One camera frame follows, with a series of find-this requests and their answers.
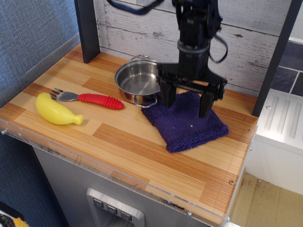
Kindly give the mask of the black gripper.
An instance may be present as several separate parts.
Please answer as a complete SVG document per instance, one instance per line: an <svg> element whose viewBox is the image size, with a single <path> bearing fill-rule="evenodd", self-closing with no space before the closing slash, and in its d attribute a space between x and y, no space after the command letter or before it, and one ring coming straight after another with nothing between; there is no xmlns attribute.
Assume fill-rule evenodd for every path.
<svg viewBox="0 0 303 227"><path fill-rule="evenodd" d="M214 101L223 99L227 80L212 72L208 67L211 59L210 44L201 49L178 44L178 63L160 63L158 82L163 103L171 107L176 100L177 88L183 88L202 94L199 117L208 116Z"/></svg>

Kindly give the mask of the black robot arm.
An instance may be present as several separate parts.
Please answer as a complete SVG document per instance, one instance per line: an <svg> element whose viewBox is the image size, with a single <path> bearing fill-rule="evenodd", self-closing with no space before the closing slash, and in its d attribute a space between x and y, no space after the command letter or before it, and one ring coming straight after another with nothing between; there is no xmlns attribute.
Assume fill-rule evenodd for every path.
<svg viewBox="0 0 303 227"><path fill-rule="evenodd" d="M227 43L217 35L222 18L216 0L175 0L180 37L178 63L160 63L157 80L163 103L171 107L177 88L200 93L199 116L208 115L214 101L222 99L227 80L208 67L211 40Z"/></svg>

